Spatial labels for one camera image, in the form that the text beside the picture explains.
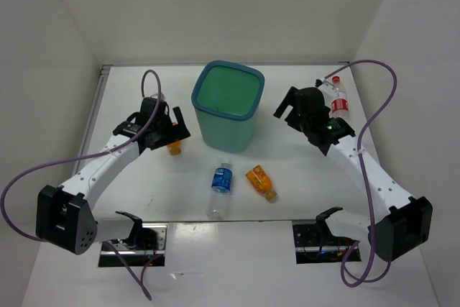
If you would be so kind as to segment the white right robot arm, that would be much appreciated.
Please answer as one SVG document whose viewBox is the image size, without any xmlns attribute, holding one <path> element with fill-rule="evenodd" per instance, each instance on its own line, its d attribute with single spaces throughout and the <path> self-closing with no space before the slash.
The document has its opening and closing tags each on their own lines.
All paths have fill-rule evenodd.
<svg viewBox="0 0 460 307">
<path fill-rule="evenodd" d="M 288 106 L 287 125 L 333 160 L 357 188 L 372 197 L 374 218 L 335 206 L 316 217 L 316 239 L 332 244 L 339 237 L 374 244 L 376 255 L 392 262 L 428 240 L 433 213 L 425 197 L 415 198 L 398 185 L 365 150 L 357 147 L 354 130 L 341 118 L 331 118 L 316 87 L 291 87 L 274 115 Z"/>
</svg>

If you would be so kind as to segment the blue label water bottle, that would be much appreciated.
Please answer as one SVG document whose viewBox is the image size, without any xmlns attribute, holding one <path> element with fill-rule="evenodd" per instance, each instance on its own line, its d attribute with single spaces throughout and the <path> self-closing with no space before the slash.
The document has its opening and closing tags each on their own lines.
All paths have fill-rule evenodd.
<svg viewBox="0 0 460 307">
<path fill-rule="evenodd" d="M 223 220 L 229 212 L 233 170 L 230 160 L 222 160 L 215 169 L 211 180 L 211 193 L 208 200 L 207 217 L 210 220 Z"/>
</svg>

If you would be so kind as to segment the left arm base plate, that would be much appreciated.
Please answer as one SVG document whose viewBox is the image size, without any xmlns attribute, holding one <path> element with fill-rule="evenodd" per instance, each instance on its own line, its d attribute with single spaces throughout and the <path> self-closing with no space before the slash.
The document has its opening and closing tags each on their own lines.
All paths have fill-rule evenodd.
<svg viewBox="0 0 460 307">
<path fill-rule="evenodd" d="M 98 267 L 122 267 L 114 248 L 130 267 L 164 267 L 167 239 L 166 223 L 144 223 L 144 236 L 136 244 L 127 244 L 120 239 L 102 244 Z"/>
</svg>

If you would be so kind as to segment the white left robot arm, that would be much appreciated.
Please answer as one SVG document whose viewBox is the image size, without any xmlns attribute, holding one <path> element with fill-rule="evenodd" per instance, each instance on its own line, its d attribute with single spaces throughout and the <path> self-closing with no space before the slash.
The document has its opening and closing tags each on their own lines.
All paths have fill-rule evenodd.
<svg viewBox="0 0 460 307">
<path fill-rule="evenodd" d="M 39 239 L 81 255 L 95 242 L 117 239 L 127 249 L 138 248 L 153 233 L 138 216 L 117 211 L 97 219 L 93 209 L 113 180 L 145 150 L 156 150 L 190 136 L 179 107 L 155 97 L 142 100 L 112 132 L 104 149 L 58 187 L 46 185 L 37 198 Z"/>
</svg>

